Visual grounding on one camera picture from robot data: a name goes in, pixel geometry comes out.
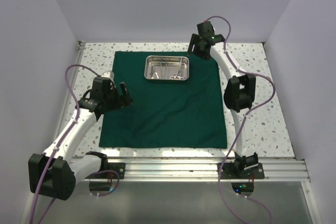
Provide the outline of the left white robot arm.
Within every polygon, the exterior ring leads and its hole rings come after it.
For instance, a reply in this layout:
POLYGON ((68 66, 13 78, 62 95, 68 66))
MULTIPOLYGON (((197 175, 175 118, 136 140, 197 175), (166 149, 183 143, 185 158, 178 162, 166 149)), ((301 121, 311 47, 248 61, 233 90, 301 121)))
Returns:
POLYGON ((28 160, 30 191, 60 200, 67 200, 81 180, 95 175, 104 178, 109 172, 105 154, 89 151, 72 163, 76 149, 86 133, 107 112, 115 111, 133 102, 124 82, 117 88, 109 77, 94 78, 88 97, 82 97, 66 128, 41 154, 28 160))

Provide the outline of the green surgical cloth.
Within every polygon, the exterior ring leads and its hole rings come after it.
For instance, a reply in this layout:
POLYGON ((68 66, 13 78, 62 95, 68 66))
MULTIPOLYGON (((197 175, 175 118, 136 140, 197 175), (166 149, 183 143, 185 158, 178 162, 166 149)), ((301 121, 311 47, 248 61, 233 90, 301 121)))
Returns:
POLYGON ((115 83, 124 82, 132 104, 103 116, 100 147, 226 148, 219 68, 215 60, 190 56, 187 80, 144 77, 148 52, 114 55, 115 83))

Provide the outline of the stainless steel tray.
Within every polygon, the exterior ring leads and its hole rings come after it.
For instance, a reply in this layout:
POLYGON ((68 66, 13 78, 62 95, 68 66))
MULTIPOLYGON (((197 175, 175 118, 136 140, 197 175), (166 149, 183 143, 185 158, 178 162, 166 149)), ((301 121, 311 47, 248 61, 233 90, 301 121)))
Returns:
POLYGON ((186 81, 189 69, 187 57, 150 55, 145 60, 144 77, 153 81, 186 81))

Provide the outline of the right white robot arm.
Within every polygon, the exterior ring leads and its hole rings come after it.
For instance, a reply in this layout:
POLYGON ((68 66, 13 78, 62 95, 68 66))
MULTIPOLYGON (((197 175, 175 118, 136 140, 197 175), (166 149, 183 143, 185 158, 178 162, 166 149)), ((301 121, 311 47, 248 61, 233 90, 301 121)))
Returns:
POLYGON ((247 125, 247 112, 255 99, 256 77, 247 74, 227 49, 219 50, 216 44, 225 44, 222 35, 201 37, 192 34, 187 52, 203 59, 214 59, 227 79, 224 104, 232 114, 237 137, 232 170, 236 176, 246 178, 258 166, 252 130, 247 125))

